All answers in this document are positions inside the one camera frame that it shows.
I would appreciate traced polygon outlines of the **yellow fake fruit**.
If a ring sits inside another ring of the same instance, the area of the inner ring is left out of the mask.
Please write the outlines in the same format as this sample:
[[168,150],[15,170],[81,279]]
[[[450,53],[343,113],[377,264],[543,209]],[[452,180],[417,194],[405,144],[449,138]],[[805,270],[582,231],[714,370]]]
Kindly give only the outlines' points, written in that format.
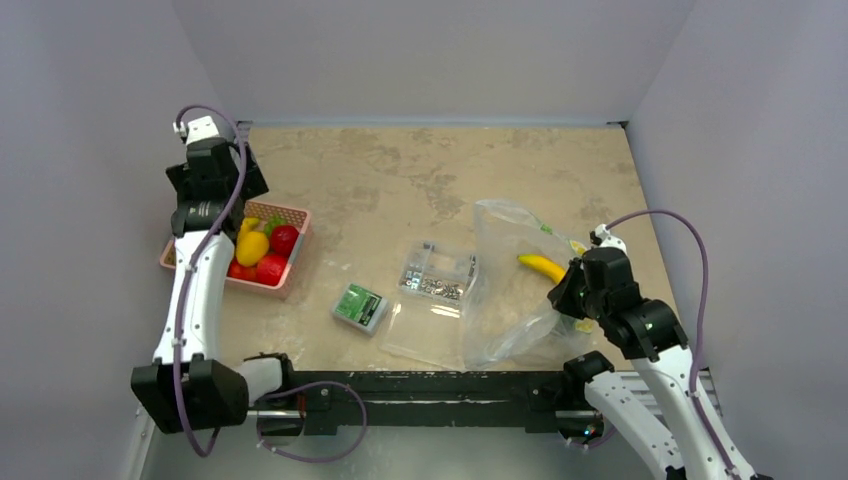
[[517,260],[523,266],[549,278],[554,285],[559,284],[566,275],[565,268],[542,255],[523,254]]

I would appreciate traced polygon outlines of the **red fake round fruit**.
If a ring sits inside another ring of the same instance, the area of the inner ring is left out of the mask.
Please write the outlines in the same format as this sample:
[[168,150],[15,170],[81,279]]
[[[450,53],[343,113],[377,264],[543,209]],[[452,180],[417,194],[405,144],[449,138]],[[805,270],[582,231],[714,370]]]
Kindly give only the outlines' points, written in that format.
[[270,249],[273,253],[289,258],[299,239],[299,230],[292,225],[277,227],[269,237]]

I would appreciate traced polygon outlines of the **translucent printed plastic bag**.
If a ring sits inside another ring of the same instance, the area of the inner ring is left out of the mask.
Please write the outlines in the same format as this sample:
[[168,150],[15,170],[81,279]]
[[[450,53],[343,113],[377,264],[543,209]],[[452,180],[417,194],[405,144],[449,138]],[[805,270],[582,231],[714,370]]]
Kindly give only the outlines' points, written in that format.
[[544,369],[592,349],[594,324],[558,313],[557,285],[519,261],[539,255],[564,267],[586,246],[505,199],[473,205],[476,274],[463,301],[462,359],[469,370]]

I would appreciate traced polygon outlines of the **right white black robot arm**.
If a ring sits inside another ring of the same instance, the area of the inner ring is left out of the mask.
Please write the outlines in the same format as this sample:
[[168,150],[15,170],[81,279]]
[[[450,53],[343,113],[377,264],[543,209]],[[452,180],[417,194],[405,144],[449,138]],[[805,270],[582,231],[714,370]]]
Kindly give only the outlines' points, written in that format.
[[564,365],[564,399],[598,410],[654,478],[760,478],[704,391],[677,316],[665,302],[642,296],[625,252],[598,247],[572,259],[548,299],[560,313],[596,321],[653,396],[657,414],[627,390],[598,351]]

